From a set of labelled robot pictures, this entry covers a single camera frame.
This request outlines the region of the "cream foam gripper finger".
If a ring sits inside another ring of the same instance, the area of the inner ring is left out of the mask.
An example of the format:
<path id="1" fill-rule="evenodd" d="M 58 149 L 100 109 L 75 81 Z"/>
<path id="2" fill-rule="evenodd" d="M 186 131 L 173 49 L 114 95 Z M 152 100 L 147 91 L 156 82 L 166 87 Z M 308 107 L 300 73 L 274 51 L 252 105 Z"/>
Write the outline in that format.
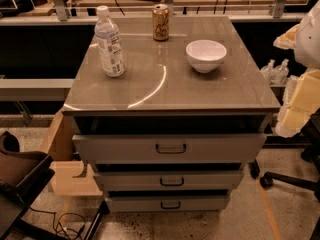
<path id="1" fill-rule="evenodd" d="M 307 68 L 300 77 L 289 78 L 277 116 L 276 133 L 289 138 L 299 133 L 320 108 L 319 31 L 297 24 L 277 37 L 273 45 L 293 49 L 295 60 Z"/>

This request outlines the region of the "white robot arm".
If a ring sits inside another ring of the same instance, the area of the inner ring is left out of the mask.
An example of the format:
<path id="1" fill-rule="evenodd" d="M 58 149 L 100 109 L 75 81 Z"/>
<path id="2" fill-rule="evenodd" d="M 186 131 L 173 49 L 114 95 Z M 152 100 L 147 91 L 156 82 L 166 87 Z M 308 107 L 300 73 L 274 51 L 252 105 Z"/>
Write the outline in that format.
<path id="1" fill-rule="evenodd" d="M 320 1 L 292 27 L 274 41 L 282 49 L 293 49 L 295 61 L 307 70 L 290 77 L 283 94 L 275 131 L 281 137 L 300 133 L 320 108 Z"/>

